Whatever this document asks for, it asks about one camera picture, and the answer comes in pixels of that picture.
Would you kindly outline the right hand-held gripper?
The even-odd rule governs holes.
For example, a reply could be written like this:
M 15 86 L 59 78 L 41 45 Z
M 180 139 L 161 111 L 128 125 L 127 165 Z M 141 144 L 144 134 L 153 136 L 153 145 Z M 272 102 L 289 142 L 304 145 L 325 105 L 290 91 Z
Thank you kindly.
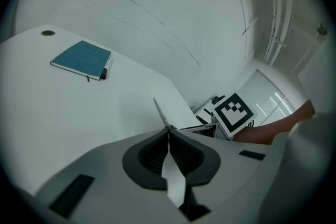
M 212 113 L 227 139 L 245 128 L 256 118 L 256 110 L 237 91 L 233 91 L 212 106 Z

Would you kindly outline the white square table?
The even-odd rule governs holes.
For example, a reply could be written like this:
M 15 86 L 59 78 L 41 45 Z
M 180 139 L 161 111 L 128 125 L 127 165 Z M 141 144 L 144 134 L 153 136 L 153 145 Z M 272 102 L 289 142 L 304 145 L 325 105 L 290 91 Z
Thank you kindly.
M 80 41 L 46 25 L 0 44 L 0 156 L 31 195 L 87 151 L 163 128 L 161 113 L 180 129 L 198 125 L 170 79 L 120 53 L 100 81 L 50 64 Z

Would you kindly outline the black and white marker pen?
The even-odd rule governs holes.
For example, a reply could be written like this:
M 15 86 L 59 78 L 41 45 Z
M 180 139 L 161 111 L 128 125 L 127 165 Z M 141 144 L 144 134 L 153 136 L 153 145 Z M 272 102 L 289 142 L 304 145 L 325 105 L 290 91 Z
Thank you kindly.
M 108 71 L 112 65 L 112 54 L 108 57 L 107 62 L 103 68 L 100 79 L 105 80 L 107 78 Z

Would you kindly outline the blue notebook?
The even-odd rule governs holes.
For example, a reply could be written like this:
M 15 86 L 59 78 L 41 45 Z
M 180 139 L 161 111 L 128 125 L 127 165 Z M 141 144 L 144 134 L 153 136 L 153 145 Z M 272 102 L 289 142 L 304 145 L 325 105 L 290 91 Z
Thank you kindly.
M 59 54 L 50 64 L 89 79 L 100 80 L 111 54 L 109 50 L 82 40 Z

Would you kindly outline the white wall pipes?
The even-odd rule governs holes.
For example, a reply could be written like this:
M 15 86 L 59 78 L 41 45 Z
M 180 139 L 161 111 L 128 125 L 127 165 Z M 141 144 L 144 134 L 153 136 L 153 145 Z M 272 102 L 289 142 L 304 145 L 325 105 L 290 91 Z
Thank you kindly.
M 286 46 L 289 27 L 293 17 L 295 0 L 272 0 L 272 23 L 264 63 L 272 66 L 280 51 Z

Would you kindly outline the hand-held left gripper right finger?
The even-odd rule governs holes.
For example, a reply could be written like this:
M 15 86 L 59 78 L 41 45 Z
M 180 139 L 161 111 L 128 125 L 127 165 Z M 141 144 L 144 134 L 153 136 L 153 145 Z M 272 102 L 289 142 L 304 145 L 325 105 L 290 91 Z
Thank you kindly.
M 285 134 L 270 146 L 170 130 L 173 156 L 187 172 L 184 208 L 170 218 L 260 218 L 280 166 Z

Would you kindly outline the person's right forearm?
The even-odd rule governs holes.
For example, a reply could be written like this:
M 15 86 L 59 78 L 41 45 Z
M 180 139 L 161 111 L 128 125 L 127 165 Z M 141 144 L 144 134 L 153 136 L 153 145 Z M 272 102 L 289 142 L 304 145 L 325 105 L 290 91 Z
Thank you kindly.
M 233 141 L 270 145 L 276 135 L 290 132 L 296 124 L 312 118 L 315 113 L 311 100 L 308 100 L 293 114 L 281 120 L 258 127 L 245 127 L 234 135 Z

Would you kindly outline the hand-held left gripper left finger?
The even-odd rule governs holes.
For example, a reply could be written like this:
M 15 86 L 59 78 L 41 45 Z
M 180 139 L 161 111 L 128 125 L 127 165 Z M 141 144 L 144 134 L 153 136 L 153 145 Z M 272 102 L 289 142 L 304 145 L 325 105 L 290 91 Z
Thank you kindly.
M 94 178 L 69 217 L 77 224 L 184 224 L 166 191 L 140 187 L 122 167 L 124 152 L 152 131 L 98 146 L 49 178 L 35 198 L 49 207 L 79 175 Z

